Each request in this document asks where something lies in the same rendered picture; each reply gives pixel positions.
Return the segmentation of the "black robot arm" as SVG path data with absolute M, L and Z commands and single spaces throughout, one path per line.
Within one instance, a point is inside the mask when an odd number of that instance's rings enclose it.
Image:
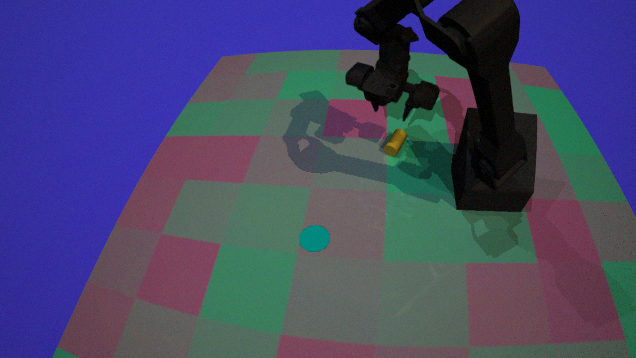
M 524 137 L 515 130 L 509 63 L 519 41 L 520 15 L 514 0 L 462 0 L 438 19 L 423 9 L 434 0 L 372 0 L 355 11 L 354 29 L 375 45 L 380 56 L 409 58 L 411 27 L 396 24 L 415 14 L 426 39 L 467 69 L 482 131 L 473 137 L 471 175 L 497 190 L 527 161 Z M 376 66 L 376 63 L 375 63 Z M 403 93 L 397 69 L 378 64 L 364 82 L 364 97 L 381 106 Z

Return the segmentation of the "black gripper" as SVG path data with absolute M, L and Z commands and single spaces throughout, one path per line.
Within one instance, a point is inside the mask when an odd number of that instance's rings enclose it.
M 436 103 L 436 100 L 439 95 L 439 88 L 437 85 L 433 83 L 429 83 L 426 81 L 420 82 L 420 84 L 413 84 L 406 82 L 409 77 L 408 71 L 408 62 L 409 58 L 401 61 L 388 60 L 379 54 L 379 59 L 376 62 L 376 66 L 378 64 L 383 65 L 383 69 L 391 72 L 392 69 L 397 69 L 400 72 L 400 76 L 402 79 L 403 91 L 409 93 L 408 100 L 405 102 L 405 110 L 402 116 L 403 121 L 408 117 L 409 112 L 413 108 L 423 108 L 425 110 L 432 110 L 433 106 Z M 366 65 L 363 63 L 355 63 L 354 66 L 346 72 L 346 83 L 347 85 L 355 86 L 358 90 L 363 91 L 362 86 L 364 82 L 370 77 L 370 74 L 374 72 L 374 67 L 370 65 Z

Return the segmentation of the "yellow cylinder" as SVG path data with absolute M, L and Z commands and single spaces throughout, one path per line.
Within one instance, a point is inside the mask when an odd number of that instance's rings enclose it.
M 395 157 L 403 142 L 405 141 L 407 134 L 402 129 L 396 129 L 390 137 L 391 138 L 389 139 L 383 150 L 386 155 Z

